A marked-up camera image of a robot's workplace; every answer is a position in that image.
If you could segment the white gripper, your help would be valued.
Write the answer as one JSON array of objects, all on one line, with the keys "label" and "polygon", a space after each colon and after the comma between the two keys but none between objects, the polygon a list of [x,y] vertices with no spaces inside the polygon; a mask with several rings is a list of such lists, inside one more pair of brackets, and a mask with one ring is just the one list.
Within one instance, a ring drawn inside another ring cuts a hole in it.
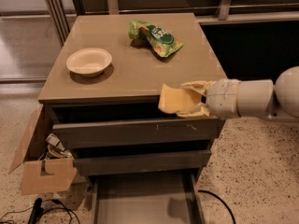
[{"label": "white gripper", "polygon": [[239,118],[237,111],[237,90],[240,81],[221,79],[219,81],[191,81],[180,85],[182,89],[195,91],[206,96],[206,104],[199,103],[185,111],[177,112],[184,119],[208,119],[210,114],[218,119]]}]

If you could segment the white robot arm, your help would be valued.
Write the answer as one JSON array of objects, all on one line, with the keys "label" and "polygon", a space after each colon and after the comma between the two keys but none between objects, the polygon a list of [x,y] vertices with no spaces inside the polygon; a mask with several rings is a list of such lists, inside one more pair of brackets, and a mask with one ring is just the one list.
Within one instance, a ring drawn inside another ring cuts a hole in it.
[{"label": "white robot arm", "polygon": [[254,117],[276,122],[299,119],[299,67],[282,72],[276,82],[271,79],[241,81],[220,79],[212,82],[189,82],[186,91],[202,94],[206,101],[179,111],[182,118],[205,115],[217,119]]}]

